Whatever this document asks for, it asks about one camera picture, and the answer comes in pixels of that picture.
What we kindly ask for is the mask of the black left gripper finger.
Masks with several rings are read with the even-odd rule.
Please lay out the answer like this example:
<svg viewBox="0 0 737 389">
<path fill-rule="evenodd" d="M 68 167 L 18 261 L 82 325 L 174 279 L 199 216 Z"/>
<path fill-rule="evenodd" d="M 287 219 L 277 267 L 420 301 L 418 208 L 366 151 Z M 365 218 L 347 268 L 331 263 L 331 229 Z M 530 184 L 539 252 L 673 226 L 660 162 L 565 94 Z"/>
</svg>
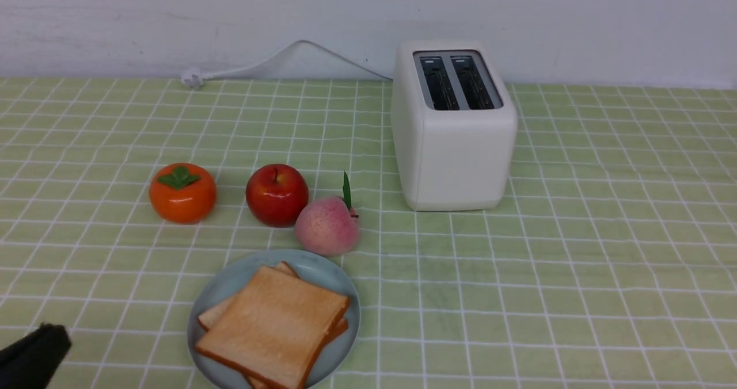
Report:
<svg viewBox="0 0 737 389">
<path fill-rule="evenodd" d="M 72 347 L 63 325 L 42 323 L 1 350 L 2 388 L 46 388 Z"/>
</svg>

